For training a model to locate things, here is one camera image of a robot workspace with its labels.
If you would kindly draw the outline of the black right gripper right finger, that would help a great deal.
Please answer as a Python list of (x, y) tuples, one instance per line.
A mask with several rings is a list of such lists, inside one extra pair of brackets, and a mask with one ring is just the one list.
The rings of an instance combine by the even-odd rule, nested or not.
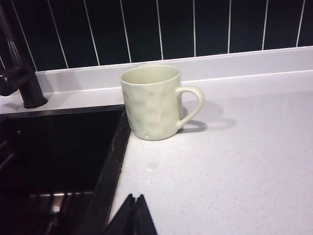
[(157, 235), (156, 228), (143, 194), (138, 197), (134, 207), (134, 234)]

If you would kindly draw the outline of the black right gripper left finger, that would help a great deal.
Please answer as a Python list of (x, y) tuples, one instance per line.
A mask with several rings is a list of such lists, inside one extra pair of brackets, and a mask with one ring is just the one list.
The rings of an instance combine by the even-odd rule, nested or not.
[(127, 235), (129, 232), (128, 221), (133, 211), (135, 198), (129, 194), (109, 225), (106, 227), (105, 235)]

